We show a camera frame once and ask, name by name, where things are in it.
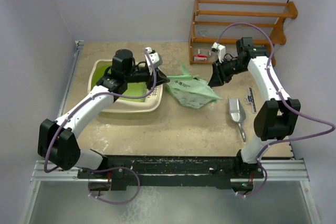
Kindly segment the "green cat litter bag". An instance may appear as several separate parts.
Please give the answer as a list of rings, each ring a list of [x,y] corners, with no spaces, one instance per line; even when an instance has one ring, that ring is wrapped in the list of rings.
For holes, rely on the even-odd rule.
[[[167,92],[180,103],[180,105],[199,109],[210,102],[222,100],[209,85],[208,82],[199,76],[192,75],[185,64],[180,64],[182,74],[179,76],[168,76]]]

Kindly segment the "black white bag sealing strip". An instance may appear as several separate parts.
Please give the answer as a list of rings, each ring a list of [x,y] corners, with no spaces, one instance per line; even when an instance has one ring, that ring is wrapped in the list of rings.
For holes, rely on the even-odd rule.
[[[253,110],[253,113],[257,113],[257,107],[254,99],[254,94],[252,88],[248,88],[248,94],[246,95],[245,99],[247,104],[251,105],[251,108]]]

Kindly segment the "silver metal scoop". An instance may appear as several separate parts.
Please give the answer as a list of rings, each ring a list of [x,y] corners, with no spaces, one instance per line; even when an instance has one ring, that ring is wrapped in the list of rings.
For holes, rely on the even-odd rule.
[[[243,139],[243,142],[246,143],[247,137],[245,130],[243,129],[242,123],[246,119],[245,110],[238,98],[229,98],[228,99],[228,109],[229,109],[229,116],[231,120],[238,125],[239,132]]]

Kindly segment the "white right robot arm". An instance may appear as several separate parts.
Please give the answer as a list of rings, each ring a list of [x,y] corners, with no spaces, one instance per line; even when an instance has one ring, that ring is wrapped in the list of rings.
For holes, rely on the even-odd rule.
[[[236,41],[237,57],[225,58],[226,48],[213,43],[211,51],[218,58],[212,64],[213,74],[210,87],[220,87],[231,81],[236,74],[248,71],[254,78],[264,101],[254,119],[254,136],[239,152],[240,161],[234,164],[234,173],[238,177],[246,177],[272,144],[284,140],[291,135],[296,126],[298,116],[292,109],[300,110],[299,100],[292,99],[283,89],[275,76],[268,60],[270,54],[266,47],[254,46],[253,39],[243,37]]]

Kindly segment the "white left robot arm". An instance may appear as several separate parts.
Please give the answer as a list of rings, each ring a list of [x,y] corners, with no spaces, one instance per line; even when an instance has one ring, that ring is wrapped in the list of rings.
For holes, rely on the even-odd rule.
[[[106,158],[94,151],[81,149],[77,139],[85,127],[105,108],[114,104],[124,94],[130,83],[145,83],[149,96],[155,87],[168,83],[169,79],[159,69],[161,55],[150,47],[143,51],[143,66],[135,63],[132,51],[117,50],[111,65],[96,82],[89,94],[69,112],[55,120],[45,119],[39,128],[38,155],[45,159],[44,171],[52,162],[56,168],[69,170],[73,167],[86,168],[96,178],[104,177],[108,172]]]

